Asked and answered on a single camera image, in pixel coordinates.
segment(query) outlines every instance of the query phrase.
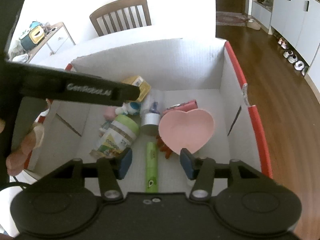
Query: door mat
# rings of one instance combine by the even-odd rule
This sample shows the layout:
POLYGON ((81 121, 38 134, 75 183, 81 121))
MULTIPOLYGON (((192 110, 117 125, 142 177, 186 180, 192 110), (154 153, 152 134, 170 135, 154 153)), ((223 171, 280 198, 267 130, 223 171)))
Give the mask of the door mat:
POLYGON ((247 20, 241 13, 216 12, 216 25, 246 26, 247 20))

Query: green lid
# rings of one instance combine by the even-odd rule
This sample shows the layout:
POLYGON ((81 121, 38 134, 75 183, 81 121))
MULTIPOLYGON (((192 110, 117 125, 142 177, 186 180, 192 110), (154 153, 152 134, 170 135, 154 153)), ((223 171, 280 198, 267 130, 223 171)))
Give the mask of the green lid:
POLYGON ((122 123, 126 127, 128 127, 135 135, 139 133, 139 126, 138 124, 132 120, 130 117, 127 117, 124 114, 120 114, 115 118, 115 121, 122 123))

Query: pink object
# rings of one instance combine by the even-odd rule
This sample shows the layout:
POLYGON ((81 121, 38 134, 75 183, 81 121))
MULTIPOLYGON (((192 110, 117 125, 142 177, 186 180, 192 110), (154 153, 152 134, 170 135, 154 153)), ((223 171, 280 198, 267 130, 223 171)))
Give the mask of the pink object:
POLYGON ((104 111, 104 118, 109 121, 113 121, 116 118, 116 106, 107 106, 104 111))
POLYGON ((182 104, 179 104, 179 105, 176 105, 176 106, 169 107, 166 110, 164 110, 162 114, 165 115, 166 113, 168 113, 170 111, 173 111, 173 110, 181 110, 181 111, 184 111, 184 112, 188 112, 190 110, 197 109, 197 108, 198 108, 197 101, 196 100, 191 100, 191 101, 186 102, 186 103, 182 103, 182 104))
POLYGON ((203 109, 188 112, 173 110, 164 115, 159 123, 162 141, 180 155, 182 148, 192 154, 200 150, 213 135, 214 121, 211 114, 203 109))

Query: yellow package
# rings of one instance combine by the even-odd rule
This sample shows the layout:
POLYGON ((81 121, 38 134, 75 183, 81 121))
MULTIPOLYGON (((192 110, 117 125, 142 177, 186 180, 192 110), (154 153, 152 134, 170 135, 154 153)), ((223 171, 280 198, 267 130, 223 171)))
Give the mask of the yellow package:
POLYGON ((141 76, 128 77, 128 78, 122 80, 122 83, 139 87, 140 96, 136 100, 137 102, 141 102, 151 89, 151 86, 141 76))

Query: black cable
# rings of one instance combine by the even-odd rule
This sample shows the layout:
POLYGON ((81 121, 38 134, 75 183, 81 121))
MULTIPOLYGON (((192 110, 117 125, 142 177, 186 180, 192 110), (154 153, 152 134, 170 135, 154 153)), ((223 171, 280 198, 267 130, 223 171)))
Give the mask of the black cable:
POLYGON ((30 184, 28 183, 25 183, 25 182, 9 182, 9 183, 6 183, 2 186, 0 186, 0 191, 6 189, 6 188, 9 188, 9 187, 28 187, 30 186, 30 184))
POLYGON ((16 178, 16 176, 12 176, 12 177, 13 177, 13 179, 14 179, 16 182, 19 182, 18 179, 16 178))

